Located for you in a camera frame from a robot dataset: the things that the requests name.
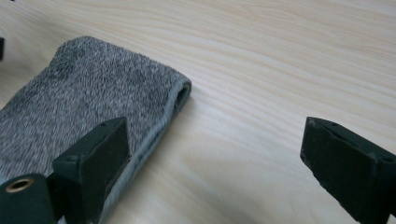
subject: gray knit fabric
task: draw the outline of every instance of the gray knit fabric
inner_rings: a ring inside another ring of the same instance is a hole
[[[0,184],[17,175],[49,175],[52,160],[94,126],[126,117],[132,160],[105,215],[190,91],[186,77],[145,56],[88,36],[68,41],[0,111]]]

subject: light wooden surface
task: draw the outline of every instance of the light wooden surface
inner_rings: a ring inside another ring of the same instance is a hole
[[[396,153],[394,1],[1,1],[0,108],[81,35],[193,83],[109,223],[355,223],[299,158],[305,118]]]

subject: knit texture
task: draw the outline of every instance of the knit texture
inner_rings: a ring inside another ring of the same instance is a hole
[[[190,91],[186,77],[145,56],[89,36],[68,41],[0,111],[0,184],[49,175],[51,162],[93,127],[126,117],[132,160],[108,196],[108,210]]]

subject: wooden table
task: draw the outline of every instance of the wooden table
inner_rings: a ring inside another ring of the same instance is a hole
[[[394,1],[1,1],[0,108],[81,35],[193,83],[109,223],[355,223],[299,158],[305,118],[396,153]]]

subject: black mount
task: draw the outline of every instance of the black mount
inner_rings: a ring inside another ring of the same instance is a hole
[[[307,118],[301,159],[355,220],[396,214],[396,156],[334,122]]]
[[[52,162],[53,173],[0,186],[0,223],[97,223],[130,160],[126,118],[99,124]]]

